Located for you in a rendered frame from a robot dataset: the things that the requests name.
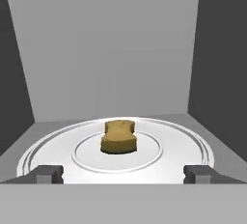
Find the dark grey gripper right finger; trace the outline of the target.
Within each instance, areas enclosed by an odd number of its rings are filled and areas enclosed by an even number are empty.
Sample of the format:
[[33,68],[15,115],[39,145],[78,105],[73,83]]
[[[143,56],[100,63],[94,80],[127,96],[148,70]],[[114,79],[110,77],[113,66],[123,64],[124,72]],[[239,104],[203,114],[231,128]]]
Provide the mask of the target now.
[[208,165],[185,165],[183,183],[242,183],[242,181],[221,175]]

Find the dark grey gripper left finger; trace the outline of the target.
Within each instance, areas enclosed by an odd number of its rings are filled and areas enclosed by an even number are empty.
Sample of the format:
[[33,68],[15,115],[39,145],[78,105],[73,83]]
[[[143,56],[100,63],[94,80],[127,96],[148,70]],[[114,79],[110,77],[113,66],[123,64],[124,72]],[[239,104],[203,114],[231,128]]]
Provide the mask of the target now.
[[6,180],[1,184],[63,184],[63,174],[64,167],[62,165],[39,165],[27,175]]

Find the white round microwave turntable plate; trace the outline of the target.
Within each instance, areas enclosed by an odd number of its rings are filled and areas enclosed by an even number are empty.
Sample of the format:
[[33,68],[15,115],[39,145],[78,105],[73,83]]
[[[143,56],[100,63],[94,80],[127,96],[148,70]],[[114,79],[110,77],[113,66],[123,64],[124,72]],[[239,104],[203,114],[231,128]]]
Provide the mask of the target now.
[[55,130],[22,155],[16,174],[39,165],[64,167],[65,183],[182,183],[186,165],[214,166],[210,145],[196,132],[175,123],[132,117],[137,151],[106,154],[100,150],[107,119]]

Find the yellow-brown sponge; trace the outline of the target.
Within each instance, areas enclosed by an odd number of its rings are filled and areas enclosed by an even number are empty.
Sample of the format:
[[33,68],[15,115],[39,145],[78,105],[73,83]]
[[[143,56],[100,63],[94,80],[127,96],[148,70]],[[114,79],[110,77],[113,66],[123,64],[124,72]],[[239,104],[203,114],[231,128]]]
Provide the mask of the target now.
[[107,154],[128,154],[137,151],[135,123],[129,120],[115,120],[104,124],[100,150]]

